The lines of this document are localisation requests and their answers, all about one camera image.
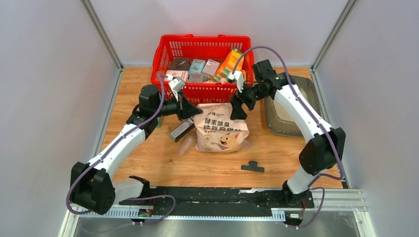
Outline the pink cat litter bag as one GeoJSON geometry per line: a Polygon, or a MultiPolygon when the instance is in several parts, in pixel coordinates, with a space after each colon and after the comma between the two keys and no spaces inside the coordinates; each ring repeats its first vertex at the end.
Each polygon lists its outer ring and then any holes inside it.
{"type": "Polygon", "coordinates": [[[195,150],[207,153],[232,153],[249,147],[250,132],[244,120],[231,120],[229,103],[198,104],[203,112],[193,118],[197,129],[195,150]]]}

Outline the clear plastic scoop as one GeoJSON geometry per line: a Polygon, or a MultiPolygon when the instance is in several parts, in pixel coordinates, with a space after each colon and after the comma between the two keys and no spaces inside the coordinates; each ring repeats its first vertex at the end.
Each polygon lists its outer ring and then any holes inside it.
{"type": "Polygon", "coordinates": [[[177,153],[180,156],[184,156],[188,154],[196,145],[197,143],[197,136],[196,134],[188,134],[182,140],[177,153]]]}

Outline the black bag clip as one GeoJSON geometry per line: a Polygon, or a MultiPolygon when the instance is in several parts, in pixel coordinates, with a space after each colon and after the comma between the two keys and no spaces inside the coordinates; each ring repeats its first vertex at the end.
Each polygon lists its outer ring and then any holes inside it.
{"type": "Polygon", "coordinates": [[[263,173],[264,167],[258,166],[257,161],[250,160],[247,165],[241,165],[241,170],[263,173]]]}

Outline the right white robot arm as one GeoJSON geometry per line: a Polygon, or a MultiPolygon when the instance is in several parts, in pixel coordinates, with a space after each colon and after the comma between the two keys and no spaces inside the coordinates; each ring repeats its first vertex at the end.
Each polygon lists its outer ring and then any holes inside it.
{"type": "Polygon", "coordinates": [[[231,120],[245,120],[245,104],[252,110],[256,101],[271,97],[289,113],[298,126],[306,145],[299,154],[300,166],[295,174],[284,182],[282,201],[289,207],[296,206],[311,185],[321,176],[327,176],[326,170],[338,166],[340,176],[344,179],[342,155],[346,134],[342,128],[333,128],[311,107],[301,94],[296,82],[285,70],[277,73],[269,60],[263,60],[252,67],[256,84],[248,86],[241,72],[228,74],[229,81],[235,81],[237,92],[231,98],[231,120]]]}

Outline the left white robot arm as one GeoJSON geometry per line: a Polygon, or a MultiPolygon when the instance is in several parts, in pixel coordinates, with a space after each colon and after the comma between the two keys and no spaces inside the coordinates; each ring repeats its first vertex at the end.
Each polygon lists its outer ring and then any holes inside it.
{"type": "Polygon", "coordinates": [[[94,158],[72,167],[66,197],[68,210],[76,215],[90,212],[103,215],[124,200],[133,199],[140,205],[148,203],[151,191],[146,188],[145,179],[130,176],[112,182],[114,174],[132,151],[151,135],[159,118],[177,115],[179,120],[184,120],[202,112],[182,91],[166,100],[164,89],[152,84],[142,87],[139,102],[118,136],[94,158]]]}

